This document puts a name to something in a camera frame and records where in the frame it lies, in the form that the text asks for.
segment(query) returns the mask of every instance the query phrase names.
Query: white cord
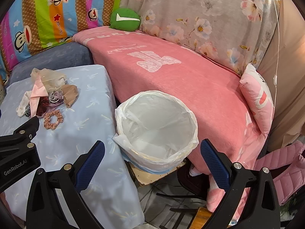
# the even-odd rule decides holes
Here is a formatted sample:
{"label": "white cord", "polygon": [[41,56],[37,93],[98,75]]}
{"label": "white cord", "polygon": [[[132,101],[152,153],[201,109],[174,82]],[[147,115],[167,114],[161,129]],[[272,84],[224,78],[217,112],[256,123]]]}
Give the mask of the white cord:
{"label": "white cord", "polygon": [[276,85],[278,83],[278,65],[279,65],[279,53],[280,53],[280,25],[279,25],[279,17],[278,17],[278,12],[276,10],[276,5],[275,5],[275,1],[274,2],[274,8],[275,8],[275,13],[276,13],[276,19],[277,19],[277,24],[278,24],[278,33],[279,33],[279,45],[278,45],[278,60],[276,63],[276,71],[275,71],[275,75],[273,77],[273,84],[275,86],[275,97],[274,97],[274,108],[275,108],[275,103],[276,103],[276,93],[277,93],[277,88]]}

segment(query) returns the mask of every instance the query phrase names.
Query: scrunchie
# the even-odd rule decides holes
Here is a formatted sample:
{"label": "scrunchie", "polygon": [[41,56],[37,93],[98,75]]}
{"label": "scrunchie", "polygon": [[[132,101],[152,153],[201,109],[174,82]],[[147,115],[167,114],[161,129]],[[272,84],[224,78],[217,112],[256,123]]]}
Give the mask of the scrunchie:
{"label": "scrunchie", "polygon": [[[53,116],[53,115],[55,115],[57,117],[57,121],[55,123],[50,123],[51,116]],[[46,129],[54,130],[58,126],[59,123],[63,122],[63,115],[61,114],[61,112],[59,110],[54,110],[49,113],[46,113],[44,119],[45,119],[43,122],[44,127]]]}

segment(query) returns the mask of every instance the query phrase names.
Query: blue gripper pad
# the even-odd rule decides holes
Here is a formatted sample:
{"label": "blue gripper pad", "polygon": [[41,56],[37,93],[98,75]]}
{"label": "blue gripper pad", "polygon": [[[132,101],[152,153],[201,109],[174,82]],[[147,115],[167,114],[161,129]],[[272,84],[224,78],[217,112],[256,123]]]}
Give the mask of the blue gripper pad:
{"label": "blue gripper pad", "polygon": [[104,156],[105,145],[103,142],[100,142],[87,157],[86,161],[76,174],[75,189],[78,193],[88,188],[89,183],[91,182],[92,177],[94,176],[94,173],[96,172]]}
{"label": "blue gripper pad", "polygon": [[229,172],[213,148],[207,140],[203,140],[200,145],[200,153],[211,171],[217,186],[227,192],[230,188]]}

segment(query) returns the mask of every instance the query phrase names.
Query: trash can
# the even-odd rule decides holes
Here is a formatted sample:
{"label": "trash can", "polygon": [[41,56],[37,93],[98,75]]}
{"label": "trash can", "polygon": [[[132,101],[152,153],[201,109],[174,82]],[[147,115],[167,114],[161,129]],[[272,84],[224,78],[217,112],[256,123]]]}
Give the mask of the trash can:
{"label": "trash can", "polygon": [[165,173],[198,145],[194,113],[176,97],[161,91],[140,92],[115,110],[114,137],[136,166]]}

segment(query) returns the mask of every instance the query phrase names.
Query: round green cushion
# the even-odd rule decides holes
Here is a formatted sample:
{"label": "round green cushion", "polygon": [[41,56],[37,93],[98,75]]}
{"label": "round green cushion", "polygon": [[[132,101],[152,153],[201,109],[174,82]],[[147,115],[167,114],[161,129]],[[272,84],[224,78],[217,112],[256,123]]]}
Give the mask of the round green cushion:
{"label": "round green cushion", "polygon": [[[138,20],[128,20],[127,18],[134,18]],[[131,9],[118,8],[110,17],[110,28],[133,32],[140,26],[140,16]]]}

